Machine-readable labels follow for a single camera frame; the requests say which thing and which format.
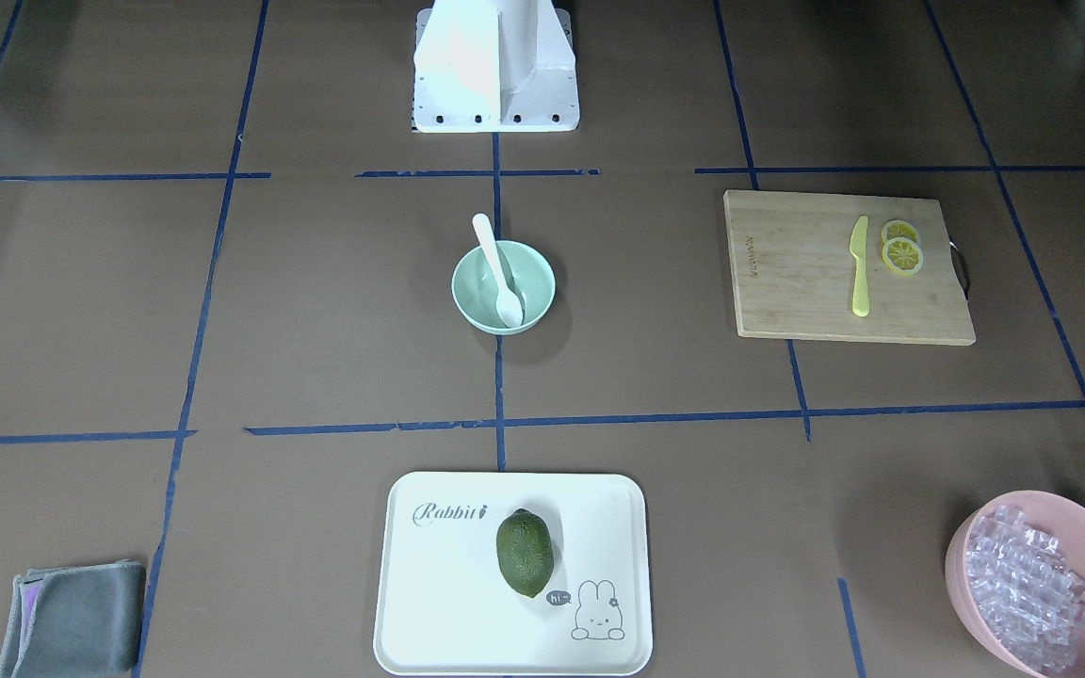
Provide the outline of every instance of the pile of ice cubes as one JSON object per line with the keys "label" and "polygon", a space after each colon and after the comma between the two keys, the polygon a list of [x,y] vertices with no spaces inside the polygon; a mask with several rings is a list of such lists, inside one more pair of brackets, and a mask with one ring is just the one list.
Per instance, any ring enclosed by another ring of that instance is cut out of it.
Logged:
{"label": "pile of ice cubes", "polygon": [[979,516],[966,546],[966,575],[978,611],[999,643],[1043,675],[1077,661],[1085,628],[1085,580],[1058,538],[1027,525],[1019,507]]}

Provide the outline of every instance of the mint green bowl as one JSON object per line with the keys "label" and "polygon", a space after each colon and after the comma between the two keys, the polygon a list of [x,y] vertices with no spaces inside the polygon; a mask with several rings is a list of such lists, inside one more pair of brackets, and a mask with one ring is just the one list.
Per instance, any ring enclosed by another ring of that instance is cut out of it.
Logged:
{"label": "mint green bowl", "polygon": [[522,317],[520,327],[505,327],[496,316],[496,282],[492,279],[492,269],[483,258],[480,247],[471,250],[460,259],[451,276],[451,296],[455,305],[468,322],[487,332],[487,334],[518,334],[537,324],[551,308],[554,300],[554,271],[548,265],[542,254],[529,245],[515,243],[512,240],[497,240],[500,248],[501,268],[509,287],[518,292],[522,299]]}

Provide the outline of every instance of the knife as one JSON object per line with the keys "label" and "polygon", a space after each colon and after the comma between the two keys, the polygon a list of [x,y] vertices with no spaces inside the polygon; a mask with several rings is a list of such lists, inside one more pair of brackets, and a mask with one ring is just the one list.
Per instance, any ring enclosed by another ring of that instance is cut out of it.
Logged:
{"label": "knife", "polygon": [[847,243],[848,253],[856,259],[856,282],[853,283],[853,315],[866,317],[869,315],[869,279],[865,268],[865,244],[869,232],[869,218],[860,215],[853,226],[853,236]]}

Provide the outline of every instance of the cartoon bunny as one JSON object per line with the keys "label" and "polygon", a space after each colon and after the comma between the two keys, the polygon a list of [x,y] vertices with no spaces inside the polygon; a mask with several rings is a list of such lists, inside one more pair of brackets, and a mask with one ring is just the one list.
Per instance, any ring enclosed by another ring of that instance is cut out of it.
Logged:
{"label": "cartoon bunny", "polygon": [[621,640],[622,611],[612,581],[585,581],[576,592],[576,627],[572,637],[576,640]]}

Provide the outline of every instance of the gray cloth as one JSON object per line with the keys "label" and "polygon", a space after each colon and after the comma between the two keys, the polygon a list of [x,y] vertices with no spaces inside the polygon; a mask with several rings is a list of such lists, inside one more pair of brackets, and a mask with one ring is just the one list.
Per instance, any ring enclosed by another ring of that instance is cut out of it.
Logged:
{"label": "gray cloth", "polygon": [[137,664],[145,567],[29,570],[14,578],[0,678],[99,678]]}

